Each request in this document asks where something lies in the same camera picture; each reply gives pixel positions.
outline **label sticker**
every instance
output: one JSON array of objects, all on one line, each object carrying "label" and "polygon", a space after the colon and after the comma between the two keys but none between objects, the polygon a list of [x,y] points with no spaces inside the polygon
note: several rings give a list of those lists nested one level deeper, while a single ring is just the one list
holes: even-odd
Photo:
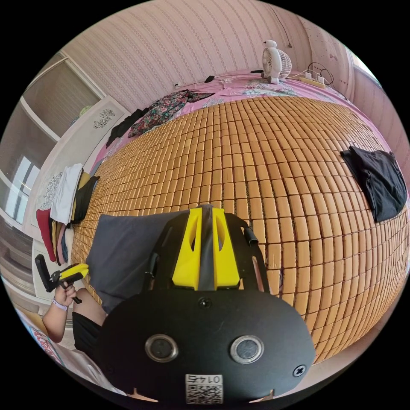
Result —
[{"label": "label sticker", "polygon": [[187,404],[222,404],[222,375],[185,375]]}]

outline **wristband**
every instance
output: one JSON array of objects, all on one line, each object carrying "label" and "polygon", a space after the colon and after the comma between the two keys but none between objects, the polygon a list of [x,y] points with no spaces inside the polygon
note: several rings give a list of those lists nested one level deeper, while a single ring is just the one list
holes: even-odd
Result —
[{"label": "wristband", "polygon": [[67,306],[59,304],[55,299],[53,299],[51,302],[53,302],[56,306],[58,306],[62,310],[67,310]]}]

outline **floral shirt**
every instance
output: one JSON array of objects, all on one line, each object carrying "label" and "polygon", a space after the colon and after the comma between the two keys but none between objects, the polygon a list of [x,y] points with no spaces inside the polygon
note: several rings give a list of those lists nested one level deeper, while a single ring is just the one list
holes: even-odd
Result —
[{"label": "floral shirt", "polygon": [[155,126],[169,121],[186,103],[195,103],[211,95],[213,93],[196,93],[189,90],[177,91],[166,95],[164,98],[155,101],[141,120],[131,127],[128,138],[139,137]]}]

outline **black shorts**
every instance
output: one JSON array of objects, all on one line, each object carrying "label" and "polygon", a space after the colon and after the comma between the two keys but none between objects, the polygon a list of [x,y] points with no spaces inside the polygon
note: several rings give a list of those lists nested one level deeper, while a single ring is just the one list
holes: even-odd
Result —
[{"label": "black shorts", "polygon": [[84,352],[94,362],[94,346],[100,330],[100,325],[77,312],[73,312],[74,347]]}]

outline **yellow plastic part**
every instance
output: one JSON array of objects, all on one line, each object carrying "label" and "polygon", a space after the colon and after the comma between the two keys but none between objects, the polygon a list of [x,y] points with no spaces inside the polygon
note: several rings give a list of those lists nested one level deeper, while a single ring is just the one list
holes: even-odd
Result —
[{"label": "yellow plastic part", "polygon": [[88,265],[87,264],[78,264],[68,268],[64,272],[60,274],[60,280],[64,280],[76,273],[81,273],[82,277],[84,278],[88,274]]},{"label": "yellow plastic part", "polygon": [[212,235],[215,290],[219,287],[237,286],[240,277],[223,209],[212,209]]},{"label": "yellow plastic part", "polygon": [[193,287],[198,290],[199,268],[201,264],[201,226],[202,209],[194,208],[189,211],[187,227],[182,239],[172,282],[175,286]]}]

